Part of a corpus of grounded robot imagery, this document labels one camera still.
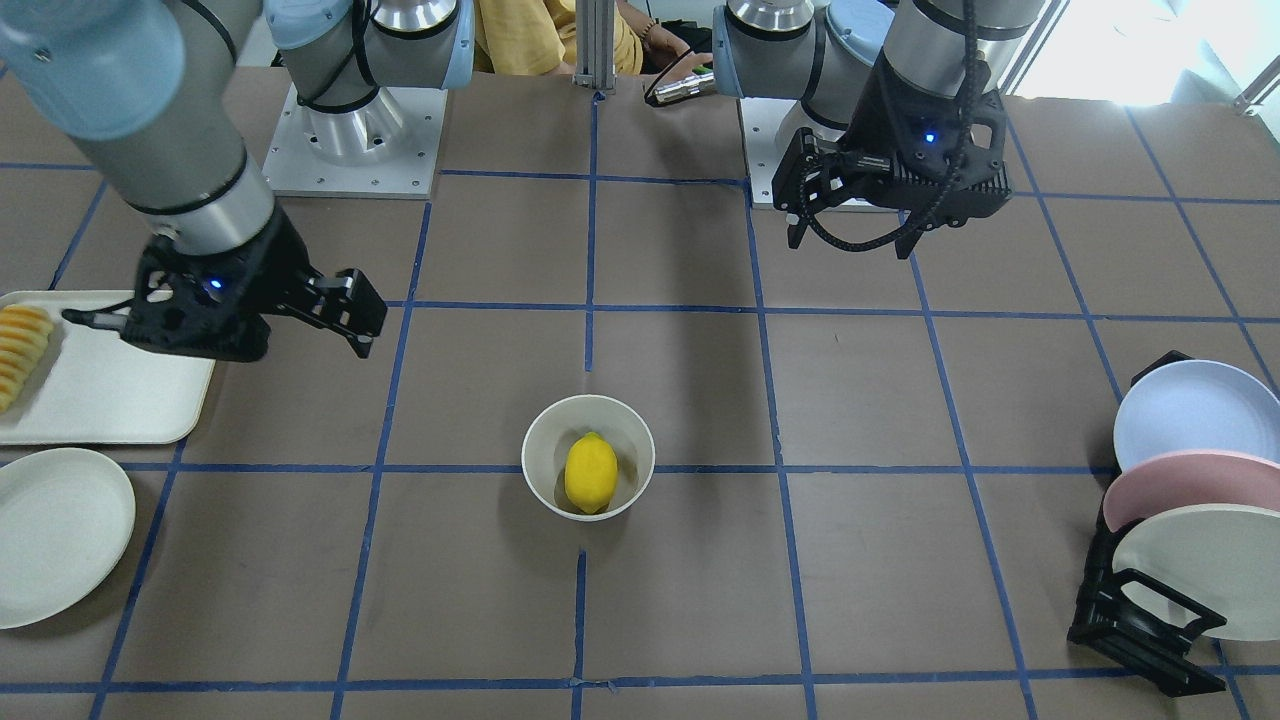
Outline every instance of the lemon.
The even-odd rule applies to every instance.
[[[613,500],[618,487],[618,456],[603,437],[586,433],[568,448],[564,461],[564,495],[579,510],[591,515]]]

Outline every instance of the food item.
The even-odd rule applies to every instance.
[[[618,456],[598,433],[586,433],[568,448],[564,495],[588,515],[608,507],[618,487]]]
[[[49,348],[54,322],[33,305],[0,307],[0,413],[18,398]]]

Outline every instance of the light blue joint cap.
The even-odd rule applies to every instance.
[[[827,6],[827,26],[836,41],[867,65],[876,64],[892,23],[893,10],[877,0],[832,0]]]
[[[733,67],[733,49],[728,44],[728,8],[719,5],[712,15],[712,67],[716,74],[716,92],[730,97],[742,97],[742,83]]]
[[[315,42],[351,12],[351,0],[266,0],[262,15],[280,50]]]
[[[151,124],[186,70],[160,0],[0,0],[0,58],[41,115],[91,141]]]
[[[476,53],[476,15],[472,0],[458,0],[458,28],[453,35],[453,54],[449,67],[444,70],[443,90],[466,87],[471,82],[471,68]]]

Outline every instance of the bread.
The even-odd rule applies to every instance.
[[[0,307],[0,413],[18,398],[31,372],[49,348],[51,332],[54,322],[40,307]]]

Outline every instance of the tray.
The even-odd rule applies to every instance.
[[[17,402],[0,414],[0,445],[166,445],[196,427],[214,361],[157,355],[109,331],[73,325],[65,307],[93,310],[128,291],[20,291],[0,307],[44,307],[55,328]]]

